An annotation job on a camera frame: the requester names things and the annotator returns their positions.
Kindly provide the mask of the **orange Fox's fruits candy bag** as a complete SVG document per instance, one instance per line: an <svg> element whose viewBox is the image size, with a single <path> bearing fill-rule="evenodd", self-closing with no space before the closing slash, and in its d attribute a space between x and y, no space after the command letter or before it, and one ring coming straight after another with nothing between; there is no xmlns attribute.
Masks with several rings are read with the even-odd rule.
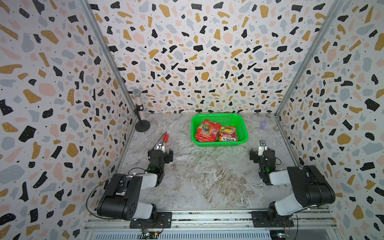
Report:
<svg viewBox="0 0 384 240"><path fill-rule="evenodd" d="M221 126L219 130L220 142L237 142L237 130L234 126Z"/></svg>

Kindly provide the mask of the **red fruit candy bag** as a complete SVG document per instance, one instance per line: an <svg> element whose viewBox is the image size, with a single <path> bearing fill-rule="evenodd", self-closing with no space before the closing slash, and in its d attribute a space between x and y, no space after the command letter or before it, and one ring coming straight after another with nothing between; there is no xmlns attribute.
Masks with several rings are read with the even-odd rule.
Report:
<svg viewBox="0 0 384 240"><path fill-rule="evenodd" d="M204 143L215 142L221 126L220 123L204 120L197 128L195 140Z"/></svg>

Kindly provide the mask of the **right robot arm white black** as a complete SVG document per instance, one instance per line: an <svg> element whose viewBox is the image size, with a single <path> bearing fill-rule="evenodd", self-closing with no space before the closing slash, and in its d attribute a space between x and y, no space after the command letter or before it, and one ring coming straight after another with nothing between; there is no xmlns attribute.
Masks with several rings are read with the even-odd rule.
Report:
<svg viewBox="0 0 384 240"><path fill-rule="evenodd" d="M314 165L277 170L275 151L267 147L260 147L258 151L251 149L250 160L259 165L259 177L264 184L290 185L293 189L292 194L269 205L269 221L291 217L309 207L332 204L336 200L334 190Z"/></svg>

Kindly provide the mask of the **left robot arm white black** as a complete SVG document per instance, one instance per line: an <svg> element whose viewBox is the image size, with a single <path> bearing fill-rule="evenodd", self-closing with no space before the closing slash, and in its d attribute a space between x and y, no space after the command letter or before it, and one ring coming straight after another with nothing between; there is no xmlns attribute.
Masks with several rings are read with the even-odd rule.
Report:
<svg viewBox="0 0 384 240"><path fill-rule="evenodd" d="M142 190L160 185L165 176L165 164L173 161L174 152L149 151L149 166L142 174L114 174L98 203L97 215L106 219L145 220L156 222L155 204L139 201Z"/></svg>

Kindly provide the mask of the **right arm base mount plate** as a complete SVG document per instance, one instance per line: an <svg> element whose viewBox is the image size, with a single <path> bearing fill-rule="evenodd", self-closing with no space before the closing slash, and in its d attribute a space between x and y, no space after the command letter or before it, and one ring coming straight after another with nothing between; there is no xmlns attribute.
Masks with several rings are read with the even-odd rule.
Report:
<svg viewBox="0 0 384 240"><path fill-rule="evenodd" d="M283 228L293 227L294 221L291 216L280 216L267 211L251 212L254 228Z"/></svg>

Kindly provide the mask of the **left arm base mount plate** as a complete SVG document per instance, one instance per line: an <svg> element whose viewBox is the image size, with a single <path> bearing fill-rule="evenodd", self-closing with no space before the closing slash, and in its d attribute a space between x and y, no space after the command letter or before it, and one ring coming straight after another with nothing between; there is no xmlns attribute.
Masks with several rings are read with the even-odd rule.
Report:
<svg viewBox="0 0 384 240"><path fill-rule="evenodd" d="M134 219L130 222L130 229L170 229L172 212L157 212L149 219Z"/></svg>

